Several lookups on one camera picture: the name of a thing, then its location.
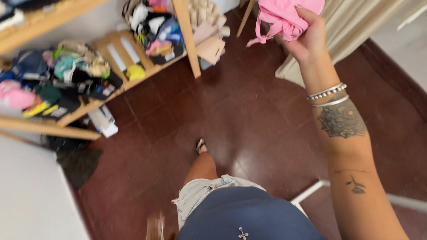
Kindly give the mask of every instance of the denim shorts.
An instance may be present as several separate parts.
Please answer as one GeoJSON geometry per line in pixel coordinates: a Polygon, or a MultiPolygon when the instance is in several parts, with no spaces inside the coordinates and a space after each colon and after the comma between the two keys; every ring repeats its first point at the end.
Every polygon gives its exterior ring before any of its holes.
{"type": "Polygon", "coordinates": [[[190,213],[206,198],[208,194],[222,187],[257,187],[265,191],[263,187],[251,181],[231,177],[228,174],[222,175],[219,179],[194,179],[187,183],[181,191],[179,197],[172,200],[178,209],[178,225],[182,228],[190,213]]]}

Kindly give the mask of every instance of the curtain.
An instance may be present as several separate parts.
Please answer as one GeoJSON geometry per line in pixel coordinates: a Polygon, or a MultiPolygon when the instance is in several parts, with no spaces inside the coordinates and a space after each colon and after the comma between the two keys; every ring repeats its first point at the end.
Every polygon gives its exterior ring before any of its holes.
{"type": "MultiPolygon", "coordinates": [[[[409,0],[325,0],[326,46],[335,64],[350,55],[409,0]]],[[[289,55],[276,77],[302,87],[299,65],[289,55]]]]}

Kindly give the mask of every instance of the bangle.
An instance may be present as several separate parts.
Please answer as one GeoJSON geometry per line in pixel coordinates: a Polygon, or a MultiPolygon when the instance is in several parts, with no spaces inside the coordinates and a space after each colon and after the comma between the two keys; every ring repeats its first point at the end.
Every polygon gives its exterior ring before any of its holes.
{"type": "Polygon", "coordinates": [[[329,107],[329,106],[340,104],[340,103],[344,102],[345,100],[347,100],[349,97],[350,97],[349,95],[346,95],[345,97],[343,97],[341,99],[338,99],[336,101],[327,102],[327,103],[324,103],[324,104],[312,105],[312,106],[314,108],[329,107]]]}
{"type": "Polygon", "coordinates": [[[309,96],[307,96],[307,100],[317,100],[319,98],[323,98],[326,97],[327,95],[331,95],[332,93],[336,93],[339,91],[344,90],[347,87],[346,84],[343,84],[342,82],[340,82],[338,85],[333,86],[331,88],[326,89],[325,91],[322,91],[320,93],[316,93],[316,94],[311,94],[309,96]]]}

